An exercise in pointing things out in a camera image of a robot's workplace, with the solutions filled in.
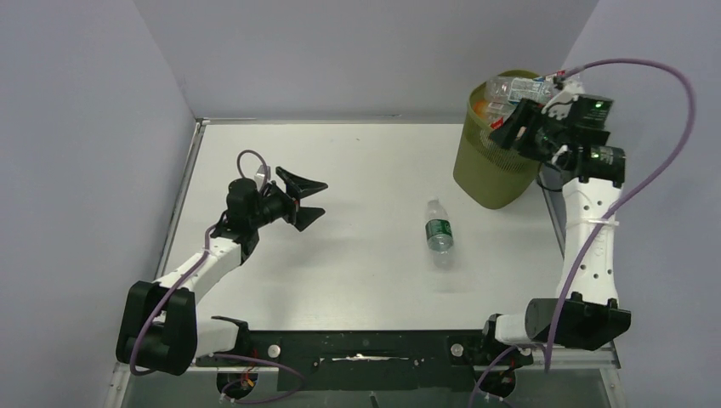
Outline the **clear bottle red label top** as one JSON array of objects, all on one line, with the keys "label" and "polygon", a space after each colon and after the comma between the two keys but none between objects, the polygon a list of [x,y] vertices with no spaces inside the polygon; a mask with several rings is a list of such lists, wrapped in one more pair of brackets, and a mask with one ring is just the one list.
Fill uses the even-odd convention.
[{"label": "clear bottle red label top", "polygon": [[486,117],[492,130],[500,128],[514,113],[514,110],[488,111]]}]

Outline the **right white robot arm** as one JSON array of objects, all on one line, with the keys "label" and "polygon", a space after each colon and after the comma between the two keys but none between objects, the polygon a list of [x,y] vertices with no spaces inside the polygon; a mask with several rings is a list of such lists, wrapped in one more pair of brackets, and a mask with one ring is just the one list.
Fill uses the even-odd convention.
[{"label": "right white robot arm", "polygon": [[631,313],[619,305],[613,265],[616,226],[608,211],[621,197],[626,153],[607,144],[613,102],[581,94],[542,105],[522,99],[491,133],[505,150],[559,171],[565,201],[564,266],[554,297],[530,300],[521,314],[496,314],[478,340],[497,363],[512,345],[545,343],[596,350],[626,332]]}]

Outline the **crushed clear bottle white cap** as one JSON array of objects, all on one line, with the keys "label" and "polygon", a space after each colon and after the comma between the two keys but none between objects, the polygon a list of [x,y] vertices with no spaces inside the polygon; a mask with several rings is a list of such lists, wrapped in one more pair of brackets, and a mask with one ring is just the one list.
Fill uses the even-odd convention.
[{"label": "crushed clear bottle white cap", "polygon": [[484,98],[507,105],[517,105],[522,99],[546,104],[555,94],[553,82],[544,78],[494,76],[485,84]]}]

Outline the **clear bottle dark green label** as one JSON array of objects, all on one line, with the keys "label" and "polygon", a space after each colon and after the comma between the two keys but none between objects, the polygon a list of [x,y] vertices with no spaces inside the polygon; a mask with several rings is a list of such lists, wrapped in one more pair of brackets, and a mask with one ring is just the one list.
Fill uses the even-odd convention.
[{"label": "clear bottle dark green label", "polygon": [[454,237],[449,215],[439,198],[428,201],[425,215],[424,231],[433,263],[439,269],[449,270],[455,260]]}]

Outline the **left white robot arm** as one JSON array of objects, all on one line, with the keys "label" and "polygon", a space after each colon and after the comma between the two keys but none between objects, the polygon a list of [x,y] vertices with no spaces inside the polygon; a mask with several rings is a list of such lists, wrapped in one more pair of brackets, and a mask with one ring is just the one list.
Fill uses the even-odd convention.
[{"label": "left white robot arm", "polygon": [[305,207],[301,201],[326,190],[326,183],[282,167],[275,173],[282,187],[274,181],[259,186],[247,177],[230,182],[226,208],[206,230],[202,249],[173,272],[130,287],[116,359],[134,374],[159,371],[179,376],[196,358],[248,344],[245,321],[222,316],[199,320],[197,306],[229,272],[250,258],[261,228],[282,220],[302,232],[325,214],[324,209]]}]

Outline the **orange drink bottle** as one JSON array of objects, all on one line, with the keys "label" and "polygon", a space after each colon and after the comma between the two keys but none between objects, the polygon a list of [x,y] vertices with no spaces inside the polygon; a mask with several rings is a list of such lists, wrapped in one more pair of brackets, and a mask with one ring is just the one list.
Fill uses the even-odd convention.
[{"label": "orange drink bottle", "polygon": [[474,112],[485,122],[496,122],[502,117],[509,116],[515,109],[515,105],[500,102],[490,102],[480,99],[473,105]]}]

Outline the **clear bottle red label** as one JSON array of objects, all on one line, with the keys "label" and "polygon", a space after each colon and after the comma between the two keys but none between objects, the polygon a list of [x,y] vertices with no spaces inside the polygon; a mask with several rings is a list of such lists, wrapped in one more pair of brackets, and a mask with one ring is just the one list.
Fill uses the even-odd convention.
[{"label": "clear bottle red label", "polygon": [[549,73],[545,76],[540,76],[540,79],[542,79],[545,83],[552,84],[556,88],[562,88],[568,81],[568,78],[569,75],[567,74],[566,70],[560,70]]},{"label": "clear bottle red label", "polygon": [[492,130],[500,128],[514,113],[514,110],[488,111],[486,117]]}]

